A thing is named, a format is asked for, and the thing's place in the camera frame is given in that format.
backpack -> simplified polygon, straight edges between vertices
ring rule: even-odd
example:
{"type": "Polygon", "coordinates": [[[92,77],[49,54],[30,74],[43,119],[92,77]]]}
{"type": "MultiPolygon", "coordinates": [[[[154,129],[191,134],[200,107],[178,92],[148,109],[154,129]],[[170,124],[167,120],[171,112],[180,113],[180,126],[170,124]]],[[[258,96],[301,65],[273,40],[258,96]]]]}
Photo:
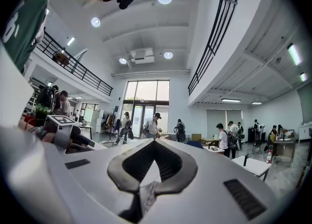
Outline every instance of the backpack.
{"type": "Polygon", "coordinates": [[[229,148],[233,148],[234,147],[234,140],[233,140],[233,136],[232,135],[228,135],[228,133],[223,130],[223,132],[225,132],[225,134],[227,135],[228,137],[228,147],[229,148]]]}

black cap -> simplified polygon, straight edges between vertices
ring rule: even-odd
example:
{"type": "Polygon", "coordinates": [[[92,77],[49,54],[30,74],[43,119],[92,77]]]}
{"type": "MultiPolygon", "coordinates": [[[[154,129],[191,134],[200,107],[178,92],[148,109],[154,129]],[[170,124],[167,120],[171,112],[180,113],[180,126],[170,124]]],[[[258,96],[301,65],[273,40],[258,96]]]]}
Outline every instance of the black cap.
{"type": "Polygon", "coordinates": [[[218,123],[218,125],[216,126],[217,128],[223,128],[223,124],[218,123]]]}
{"type": "Polygon", "coordinates": [[[161,119],[160,114],[158,112],[155,114],[155,116],[161,119]]]}

balcony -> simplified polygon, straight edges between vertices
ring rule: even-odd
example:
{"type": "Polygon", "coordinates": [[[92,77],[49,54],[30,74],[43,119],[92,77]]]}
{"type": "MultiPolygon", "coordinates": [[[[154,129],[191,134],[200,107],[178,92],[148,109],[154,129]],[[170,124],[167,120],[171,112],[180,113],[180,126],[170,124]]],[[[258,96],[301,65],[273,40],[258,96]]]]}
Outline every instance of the balcony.
{"type": "Polygon", "coordinates": [[[64,47],[60,46],[48,33],[44,33],[44,38],[37,48],[44,53],[48,58],[60,65],[62,68],[73,74],[75,77],[84,81],[86,84],[92,86],[98,91],[104,93],[107,96],[111,95],[112,87],[106,82],[101,80],[90,70],[79,63],[71,54],[69,54],[64,47]],[[66,58],[56,58],[57,53],[62,53],[66,58]]]}

cabinet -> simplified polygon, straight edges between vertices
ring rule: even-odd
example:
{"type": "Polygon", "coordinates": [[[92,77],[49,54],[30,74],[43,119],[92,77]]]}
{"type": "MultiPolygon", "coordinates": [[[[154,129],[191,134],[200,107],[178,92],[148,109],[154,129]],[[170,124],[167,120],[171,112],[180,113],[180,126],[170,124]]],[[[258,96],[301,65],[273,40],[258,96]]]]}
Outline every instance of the cabinet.
{"type": "Polygon", "coordinates": [[[312,128],[312,122],[299,126],[299,143],[300,140],[311,139],[309,128],[312,128]]]}

cap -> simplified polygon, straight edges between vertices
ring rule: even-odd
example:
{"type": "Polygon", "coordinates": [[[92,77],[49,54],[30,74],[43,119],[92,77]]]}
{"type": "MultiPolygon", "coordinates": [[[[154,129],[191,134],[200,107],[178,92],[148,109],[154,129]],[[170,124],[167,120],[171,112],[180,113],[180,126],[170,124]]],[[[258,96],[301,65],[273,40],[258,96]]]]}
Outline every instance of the cap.
{"type": "Polygon", "coordinates": [[[158,112],[155,114],[155,116],[161,119],[160,114],[158,112]]]}

